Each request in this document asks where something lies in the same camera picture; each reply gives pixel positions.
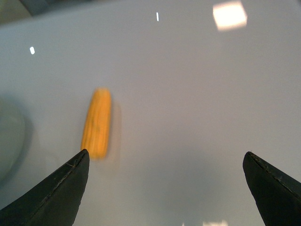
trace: yellow corn kernel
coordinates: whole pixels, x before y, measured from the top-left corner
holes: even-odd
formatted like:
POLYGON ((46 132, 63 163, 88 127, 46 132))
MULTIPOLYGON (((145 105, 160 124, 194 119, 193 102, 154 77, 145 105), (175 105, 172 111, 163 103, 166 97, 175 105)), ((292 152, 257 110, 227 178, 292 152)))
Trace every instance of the yellow corn kernel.
POLYGON ((81 150, 87 149, 93 159, 107 154, 111 120, 111 95, 106 88, 94 91, 87 113, 81 150))

